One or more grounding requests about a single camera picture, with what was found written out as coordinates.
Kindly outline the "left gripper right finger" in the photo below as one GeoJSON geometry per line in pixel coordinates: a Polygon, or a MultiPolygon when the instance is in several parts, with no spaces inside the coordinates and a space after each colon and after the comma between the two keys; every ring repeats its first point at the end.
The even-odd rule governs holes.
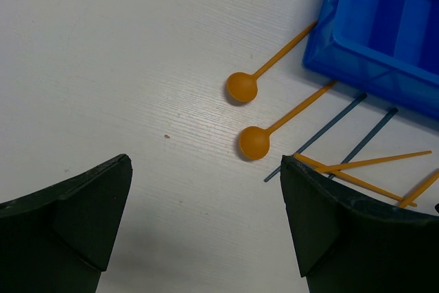
{"type": "Polygon", "coordinates": [[[438,218],[281,161],[300,275],[310,292],[437,292],[438,218]]]}

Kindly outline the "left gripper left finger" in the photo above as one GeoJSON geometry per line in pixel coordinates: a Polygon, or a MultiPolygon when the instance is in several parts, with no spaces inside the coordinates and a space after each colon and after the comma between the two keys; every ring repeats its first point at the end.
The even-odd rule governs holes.
{"type": "Polygon", "coordinates": [[[2,292],[95,292],[108,268],[132,182],[120,154],[1,203],[2,292]]]}

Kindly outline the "orange plastic knife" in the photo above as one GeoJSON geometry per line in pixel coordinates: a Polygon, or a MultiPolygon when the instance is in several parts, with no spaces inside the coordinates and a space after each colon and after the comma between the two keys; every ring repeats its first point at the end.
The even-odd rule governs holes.
{"type": "Polygon", "coordinates": [[[413,189],[411,189],[400,201],[397,206],[400,208],[405,208],[410,205],[415,199],[417,199],[421,194],[423,194],[430,186],[432,186],[438,180],[438,169],[432,172],[425,180],[417,184],[413,189]]]}

